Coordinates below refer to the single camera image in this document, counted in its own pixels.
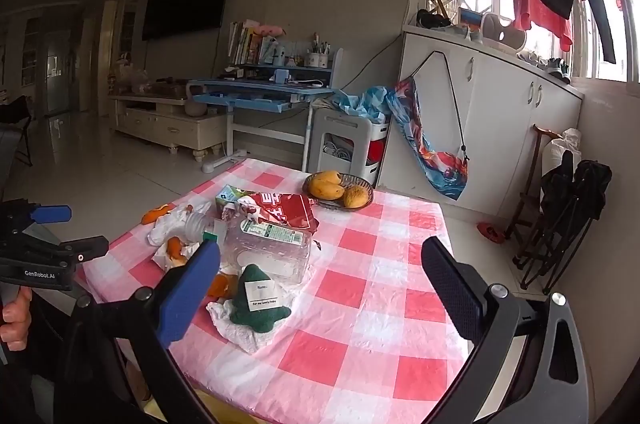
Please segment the stack of books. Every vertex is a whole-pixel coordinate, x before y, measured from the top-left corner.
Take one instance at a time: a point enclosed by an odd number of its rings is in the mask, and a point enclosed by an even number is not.
[[[260,24],[250,19],[233,22],[229,28],[228,63],[230,65],[271,64],[276,38],[255,32]]]

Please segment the blue gripper pad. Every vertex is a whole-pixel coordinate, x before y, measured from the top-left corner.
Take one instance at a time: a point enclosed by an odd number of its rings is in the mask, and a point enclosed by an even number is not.
[[[160,305],[156,335],[165,348],[180,341],[220,270],[220,248],[212,240],[200,244],[175,287]]]
[[[69,206],[40,206],[31,212],[31,219],[37,224],[54,224],[71,220]]]

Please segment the basket of mangoes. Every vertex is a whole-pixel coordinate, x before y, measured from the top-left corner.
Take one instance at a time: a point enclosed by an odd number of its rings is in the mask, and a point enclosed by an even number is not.
[[[309,175],[302,190],[330,209],[354,211],[373,202],[373,187],[365,179],[337,171]]]

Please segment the desk leg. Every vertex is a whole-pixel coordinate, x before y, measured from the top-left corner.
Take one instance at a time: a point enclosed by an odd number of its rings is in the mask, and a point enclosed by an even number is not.
[[[314,108],[309,103],[309,113],[306,115],[306,128],[305,128],[305,147],[302,150],[302,171],[306,172],[306,159],[309,154],[309,139],[311,139],[311,118],[314,114]]]
[[[226,108],[226,156],[234,152],[234,108],[229,105]]]

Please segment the clear plastic container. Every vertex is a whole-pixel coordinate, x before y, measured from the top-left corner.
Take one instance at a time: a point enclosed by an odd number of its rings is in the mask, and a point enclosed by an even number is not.
[[[221,245],[226,237],[226,222],[214,218],[210,214],[193,211],[184,226],[185,237],[189,242],[202,242],[205,231],[215,234],[218,238],[218,244]]]
[[[224,252],[239,269],[255,263],[272,279],[298,284],[309,263],[311,241],[312,235],[306,230],[268,222],[256,224],[236,216],[228,223]]]

